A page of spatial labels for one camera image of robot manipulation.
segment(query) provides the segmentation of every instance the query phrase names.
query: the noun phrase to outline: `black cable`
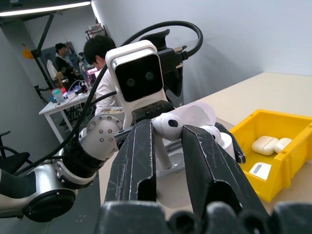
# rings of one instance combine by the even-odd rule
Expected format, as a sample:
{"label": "black cable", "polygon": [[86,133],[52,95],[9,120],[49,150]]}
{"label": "black cable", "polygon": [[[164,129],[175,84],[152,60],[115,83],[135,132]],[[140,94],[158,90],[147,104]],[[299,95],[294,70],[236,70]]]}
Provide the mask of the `black cable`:
{"label": "black cable", "polygon": [[[166,21],[166,22],[161,22],[161,23],[157,23],[157,24],[154,24],[152,26],[149,26],[139,32],[137,32],[136,34],[132,35],[131,37],[129,37],[123,44],[121,44],[121,46],[124,46],[124,45],[127,45],[129,44],[130,42],[132,42],[133,40],[137,39],[139,36],[142,36],[143,34],[151,31],[151,30],[154,30],[154,29],[158,29],[158,28],[161,28],[161,27],[167,27],[167,26],[183,26],[183,27],[187,27],[187,28],[190,28],[192,30],[194,30],[198,36],[198,41],[197,41],[197,44],[196,46],[191,49],[190,51],[183,51],[181,52],[181,54],[183,54],[183,59],[187,59],[188,57],[192,56],[193,54],[195,54],[199,49],[200,47],[202,46],[203,44],[203,34],[200,30],[200,28],[198,28],[195,24],[192,24],[192,23],[189,23],[189,22],[186,22],[186,21]],[[104,73],[106,72],[107,70],[107,66],[105,65],[103,67],[103,69],[101,70],[101,72],[99,73],[95,83],[94,83],[94,86],[93,88],[91,89],[91,92],[89,94],[89,97],[82,109],[82,112],[80,113],[80,117],[78,118],[75,126],[73,127],[72,131],[69,133],[69,135],[67,136],[67,138],[57,147],[55,148],[51,153],[47,154],[46,156],[44,156],[43,158],[37,160],[36,162],[30,164],[29,166],[23,168],[22,170],[14,173],[14,175],[18,176],[20,175],[21,173],[23,172],[26,172],[27,170],[33,168],[33,167],[36,167],[37,165],[39,165],[40,163],[44,162],[45,160],[47,159],[50,159],[51,157],[53,157],[58,151],[60,151],[70,140],[71,138],[77,134],[77,131],[79,130],[79,126],[81,125],[82,121],[84,120],[84,116],[86,115],[87,113],[87,110],[89,109],[89,107],[91,106],[91,102],[92,102],[92,99],[93,99],[93,96],[98,88],[98,85],[100,83],[100,81],[102,80],[102,77],[104,75]]]}
{"label": "black cable", "polygon": [[50,159],[62,159],[62,158],[63,158],[63,156],[53,156]]}
{"label": "black cable", "polygon": [[116,91],[112,91],[110,93],[104,94],[102,96],[100,96],[99,98],[95,99],[93,102],[91,102],[90,106],[93,106],[94,104],[97,104],[99,101],[102,101],[103,99],[109,98],[112,95],[117,94]]}
{"label": "black cable", "polygon": [[137,32],[136,34],[132,35],[131,37],[129,37],[120,46],[124,46],[124,45],[129,44],[133,40],[137,39],[138,37],[142,36],[143,34],[149,32],[149,31],[152,31],[152,30],[158,29],[158,28],[162,28],[162,27],[168,27],[168,26],[183,26],[183,27],[190,28],[196,32],[197,37],[198,37],[198,41],[197,41],[195,47],[189,51],[182,52],[182,53],[187,54],[187,58],[194,55],[201,48],[201,46],[203,44],[204,36],[203,36],[203,33],[201,32],[200,28],[198,28],[195,24],[192,24],[190,22],[179,21],[179,20],[161,22],[161,23],[157,23],[157,24],[154,24],[152,26],[149,26],[147,28],[144,28],[143,30],[141,30],[141,31]]}
{"label": "black cable", "polygon": [[[93,102],[91,102],[90,106],[93,106],[94,104],[97,104],[99,101],[102,101],[106,98],[109,98],[110,96],[115,95],[115,94],[117,94],[116,91],[112,91],[110,93],[104,94],[104,95],[98,97],[97,99],[95,99]],[[79,128],[76,131],[75,138],[76,138],[76,142],[78,142],[79,141]]]}
{"label": "black cable", "polygon": [[98,75],[98,77],[94,83],[94,86],[91,89],[89,97],[88,97],[88,99],[87,99],[87,101],[86,101],[86,103],[82,109],[82,112],[80,113],[80,117],[78,118],[75,126],[73,127],[72,131],[69,133],[67,138],[58,147],[56,147],[51,153],[47,154],[46,156],[42,157],[41,159],[37,160],[36,162],[28,165],[27,167],[19,170],[18,172],[15,172],[14,175],[18,176],[18,175],[28,171],[29,169],[36,167],[37,165],[44,162],[45,160],[48,160],[50,157],[53,157],[58,151],[60,151],[73,138],[73,136],[77,132],[77,129],[79,129],[80,124],[84,120],[84,116],[86,115],[87,110],[89,109],[89,106],[90,106],[90,103],[93,99],[93,96],[94,96],[94,94],[98,88],[98,85],[99,85],[104,73],[106,72],[106,70],[107,70],[107,66],[105,65],[103,67],[103,69],[100,71],[100,73],[99,73],[99,75]]}

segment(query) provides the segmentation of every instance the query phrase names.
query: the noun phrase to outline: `white camera housing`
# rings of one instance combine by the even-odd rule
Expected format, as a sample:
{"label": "white camera housing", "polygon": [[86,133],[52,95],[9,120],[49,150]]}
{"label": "white camera housing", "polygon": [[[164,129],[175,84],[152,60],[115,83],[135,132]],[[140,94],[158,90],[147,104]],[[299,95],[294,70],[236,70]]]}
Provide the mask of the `white camera housing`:
{"label": "white camera housing", "polygon": [[[123,129],[131,126],[133,110],[160,100],[167,101],[160,59],[150,41],[142,40],[110,50],[105,60],[125,113]],[[147,78],[148,73],[152,74],[151,80]]]}

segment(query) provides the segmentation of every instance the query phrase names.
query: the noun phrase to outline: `camera lens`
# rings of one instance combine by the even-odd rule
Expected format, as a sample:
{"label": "camera lens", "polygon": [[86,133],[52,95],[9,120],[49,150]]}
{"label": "camera lens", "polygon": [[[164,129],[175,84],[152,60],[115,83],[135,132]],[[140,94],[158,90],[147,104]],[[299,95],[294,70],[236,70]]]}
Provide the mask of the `camera lens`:
{"label": "camera lens", "polygon": [[130,79],[127,80],[127,85],[128,85],[129,87],[133,87],[135,84],[136,84],[135,79],[130,78]]}
{"label": "camera lens", "polygon": [[148,80],[148,81],[151,81],[154,79],[154,73],[153,72],[148,72],[145,74],[145,78]]}

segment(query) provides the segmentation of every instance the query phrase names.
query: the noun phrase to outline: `black hair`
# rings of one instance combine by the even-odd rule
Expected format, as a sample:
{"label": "black hair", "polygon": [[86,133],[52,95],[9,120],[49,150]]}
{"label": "black hair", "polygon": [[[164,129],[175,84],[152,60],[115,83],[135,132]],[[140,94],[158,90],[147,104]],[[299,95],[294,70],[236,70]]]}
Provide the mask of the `black hair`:
{"label": "black hair", "polygon": [[59,50],[62,48],[66,48],[66,45],[63,43],[58,43],[55,45],[56,52],[59,53]]}
{"label": "black hair", "polygon": [[107,51],[115,48],[115,42],[111,38],[97,35],[89,39],[84,45],[84,58],[89,64],[92,64],[96,62],[96,55],[105,58]]}

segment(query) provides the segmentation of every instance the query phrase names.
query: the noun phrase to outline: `yellow plastic bin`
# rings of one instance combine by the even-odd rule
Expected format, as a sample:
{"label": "yellow plastic bin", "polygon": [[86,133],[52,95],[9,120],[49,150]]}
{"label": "yellow plastic bin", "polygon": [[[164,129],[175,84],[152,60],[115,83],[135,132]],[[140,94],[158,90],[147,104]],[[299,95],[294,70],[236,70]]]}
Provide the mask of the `yellow plastic bin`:
{"label": "yellow plastic bin", "polygon": [[[294,174],[312,159],[312,117],[257,110],[232,128],[231,133],[246,155],[241,168],[257,195],[267,202],[282,188],[290,187]],[[252,143],[261,136],[287,137],[292,142],[279,154],[264,156],[252,150]],[[249,173],[257,162],[271,165],[267,180]]]}

